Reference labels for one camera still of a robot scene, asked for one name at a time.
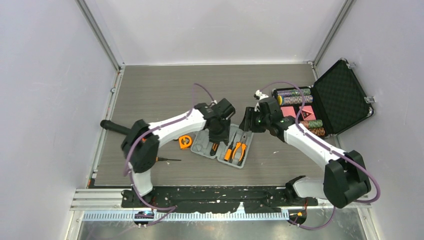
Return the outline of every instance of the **pink card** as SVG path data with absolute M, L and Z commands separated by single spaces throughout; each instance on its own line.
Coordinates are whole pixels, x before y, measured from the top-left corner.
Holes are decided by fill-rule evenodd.
M 315 118 L 314 110 L 312 109 L 312 106 L 304 106 L 302 109 L 302 117 L 303 120 L 309 121 L 309 120 L 317 120 Z
M 281 107 L 282 115 L 284 117 L 293 116 L 296 117 L 295 108 L 292 106 L 282 106 Z

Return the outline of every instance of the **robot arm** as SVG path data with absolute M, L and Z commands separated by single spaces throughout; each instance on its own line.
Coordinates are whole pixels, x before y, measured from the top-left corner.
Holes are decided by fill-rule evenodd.
M 199 103 L 192 110 L 164 121 L 146 123 L 141 119 L 136 121 L 131 129 L 109 120 L 103 120 L 100 126 L 126 135 L 121 145 L 125 157 L 128 156 L 135 141 L 149 132 L 135 146 L 128 163 L 136 189 L 140 196 L 144 196 L 153 189 L 151 168 L 156 162 L 158 149 L 161 146 L 182 135 L 203 129 L 209 129 L 209 141 L 212 143 L 224 142 L 228 145 L 230 118 L 235 113 L 235 108 L 224 98 L 210 105 Z
M 336 154 L 344 155 L 365 168 L 362 156 L 332 146 L 311 133 L 302 124 L 299 127 L 292 116 L 284 117 L 273 97 L 257 91 L 255 107 L 247 107 L 240 124 L 243 131 L 263 133 L 266 130 L 281 141 L 294 146 L 311 158 L 323 171 L 323 178 L 297 177 L 286 184 L 286 198 L 328 199 L 337 208 L 357 200 L 371 191 L 369 178 L 352 164 Z

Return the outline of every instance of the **cable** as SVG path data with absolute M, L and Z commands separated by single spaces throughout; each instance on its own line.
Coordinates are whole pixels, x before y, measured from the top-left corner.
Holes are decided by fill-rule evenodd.
M 339 158 L 342 158 L 343 160 L 347 161 L 348 163 L 352 164 L 353 166 L 355 166 L 356 168 L 358 168 L 359 170 L 361 170 L 365 175 L 367 175 L 369 177 L 369 179 L 371 179 L 372 183 L 375 186 L 375 190 L 376 190 L 376 195 L 374 198 L 369 199 L 369 200 L 356 200 L 355 202 L 357 203 L 362 203 L 362 204 L 370 204 L 373 203 L 375 201 L 377 201 L 380 196 L 381 196 L 381 189 L 380 189 L 380 185 L 378 184 L 377 180 L 374 178 L 373 175 L 371 175 L 371 173 L 369 171 L 367 171 L 365 168 L 363 168 L 361 165 L 357 164 L 356 162 L 354 162 L 353 160 L 351 160 L 350 158 L 336 152 L 336 151 L 332 151 L 331 148 L 327 147 L 325 144 L 321 143 L 319 140 L 315 139 L 315 137 L 313 137 L 312 135 L 310 135 L 309 133 L 305 132 L 301 126 L 299 125 L 299 117 L 301 115 L 302 109 L 305 106 L 305 96 L 303 94 L 303 92 L 301 91 L 301 89 L 295 85 L 294 83 L 291 82 L 286 82 L 286 81 L 276 81 L 276 82 L 272 82 L 268 85 L 266 85 L 265 87 L 263 87 L 262 89 L 260 89 L 260 91 L 262 92 L 264 89 L 268 88 L 271 85 L 274 84 L 288 84 L 293 86 L 295 89 L 297 89 L 300 93 L 300 95 L 302 96 L 302 105 L 300 106 L 299 112 L 297 112 L 296 114 L 296 118 L 294 120 L 297 128 L 306 136 L 308 136 L 308 138 L 310 138 L 312 141 L 314 141 L 316 144 L 320 145 L 321 147 L 323 147 L 325 150 L 327 150 L 329 153 L 331 154 L 335 154 L 336 156 L 338 156 Z M 303 229 L 308 229 L 308 230 L 318 230 L 318 229 L 322 229 L 324 227 L 326 227 L 330 221 L 333 219 L 334 213 L 335 213 L 336 207 L 334 207 L 333 209 L 333 213 L 331 215 L 331 218 L 328 220 L 328 222 L 326 224 L 324 224 L 323 226 L 319 226 L 319 227 L 308 227 L 308 226 L 301 226 L 301 228 Z
M 308 199 L 306 198 L 305 204 L 303 205 L 303 207 L 305 208 L 305 215 L 308 215 Z
M 336 213 L 336 207 L 333 207 L 333 209 L 332 209 L 332 214 L 331 214 L 331 216 L 330 216 L 330 218 L 328 219 L 328 221 L 324 224 L 324 225 L 322 225 L 322 226 L 317 226 L 317 227 L 312 227 L 312 226 L 304 226 L 304 225 L 298 225 L 297 223 L 296 223 L 296 220 L 298 219 L 298 217 L 296 217 L 295 219 L 294 219 L 294 221 L 293 220 L 288 220 L 291 224 L 294 224 L 294 225 L 298 225 L 298 227 L 299 228 L 301 228 L 301 229 L 306 229 L 306 230 L 319 230 L 319 229 L 323 229 L 323 228 L 325 228 L 325 227 L 327 227 L 331 222 L 332 222 L 332 220 L 333 220 L 333 218 L 334 218 L 334 213 Z
M 133 153 L 134 153 L 134 149 L 136 148 L 136 146 L 140 143 L 140 141 L 145 137 L 145 136 L 147 136 L 148 134 L 150 134 L 150 133 L 152 133 L 152 132 L 154 132 L 154 131 L 156 131 L 156 130 L 158 130 L 158 129 L 161 129 L 161 128 L 165 128 L 165 127 L 167 127 L 167 126 L 170 126 L 170 125 L 172 125 L 172 124 L 176 124 L 176 123 L 178 123 L 178 122 L 181 122 L 182 120 L 184 120 L 184 119 L 186 119 L 186 118 L 188 118 L 191 114 L 192 114 L 192 112 L 193 112 L 193 109 L 194 109 L 194 106 L 195 106 L 195 86 L 198 86 L 198 87 L 201 87 L 203 90 L 205 90 L 205 92 L 209 95 L 209 97 L 212 99 L 212 102 L 215 102 L 215 99 L 214 99 L 214 97 L 212 97 L 212 94 L 204 87 L 204 86 L 202 86 L 202 85 L 200 85 L 199 83 L 193 83 L 193 86 L 192 86 L 192 88 L 191 88 L 191 105 L 193 106 L 189 111 L 188 111 L 188 113 L 187 113 L 187 115 L 185 115 L 185 116 L 183 116 L 183 117 L 180 117 L 180 118 L 178 118 L 178 119 L 176 119 L 176 120 L 173 120 L 173 121 L 170 121 L 170 122 L 167 122 L 167 123 L 165 123 L 165 124 L 163 124 L 163 125 L 160 125 L 160 126 L 157 126 L 157 127 L 154 127 L 154 128 L 152 128 L 152 129 L 149 129 L 149 130 L 147 130 L 146 132 L 144 132 L 143 134 L 141 134 L 135 141 L 134 141 L 134 143 L 132 144 L 132 146 L 131 146 L 131 148 L 129 149 L 129 151 L 128 151 L 128 155 L 126 156 L 126 159 L 125 159 L 125 166 L 124 166 L 124 170 L 123 170 L 123 175 L 124 175 L 124 177 L 125 176 L 127 176 L 129 173 L 131 173 L 131 170 L 130 170 L 130 168 L 129 168 L 129 163 L 130 163 L 130 159 L 131 159 L 131 156 L 133 155 Z M 143 199 L 143 197 L 140 195 L 140 193 L 139 193 L 139 191 L 137 190 L 137 187 L 136 187 L 136 185 L 134 184 L 134 179 L 133 179 L 133 174 L 130 174 L 129 175 L 129 179 L 130 179 L 130 181 L 131 181 L 131 185 L 132 185 L 132 187 L 134 188 L 134 192 L 137 194 L 137 196 L 138 196 L 138 198 L 140 199 L 140 201 L 144 204 L 144 205 L 146 205 L 147 207 L 149 207 L 149 208 L 151 208 L 151 209 L 156 209 L 156 210 L 160 210 L 160 211 L 168 211 L 164 216 L 162 216 L 161 218 L 159 218 L 158 220 L 156 220 L 156 221 L 153 221 L 153 222 L 151 222 L 151 223 L 149 223 L 149 224 L 146 224 L 145 225 L 145 227 L 148 227 L 148 226 L 152 226 L 152 225 L 155 225 L 155 224 L 157 224 L 157 223 L 159 223 L 162 219 L 164 219 L 164 218 L 166 218 L 170 213 L 172 213 L 175 209 L 176 209 L 176 207 L 175 206 L 171 206 L 171 207 L 157 207 L 157 206 L 152 206 L 152 205 L 150 205 L 148 202 L 146 202 L 144 199 Z

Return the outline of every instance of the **orange tape measure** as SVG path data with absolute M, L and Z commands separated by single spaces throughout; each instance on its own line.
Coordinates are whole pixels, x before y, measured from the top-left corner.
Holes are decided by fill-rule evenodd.
M 181 149 L 187 149 L 192 145 L 193 140 L 189 135 L 184 135 L 178 138 L 178 142 Z

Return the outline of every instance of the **orange-handled pliers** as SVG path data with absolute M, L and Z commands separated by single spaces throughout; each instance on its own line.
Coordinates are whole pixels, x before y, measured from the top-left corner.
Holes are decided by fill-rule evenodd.
M 243 159 L 245 158 L 245 153 L 246 153 L 246 148 L 247 148 L 247 145 L 246 145 L 247 139 L 248 139 L 247 138 L 247 132 L 245 132 L 241 136 L 240 141 L 238 141 L 235 144 L 234 150 L 232 151 L 232 154 L 231 154 L 232 160 L 234 160 L 234 157 L 236 156 L 237 151 L 239 151 L 239 152 L 241 151 L 241 155 L 240 155 L 240 158 L 238 159 L 237 166 L 241 166 L 242 163 L 243 163 Z

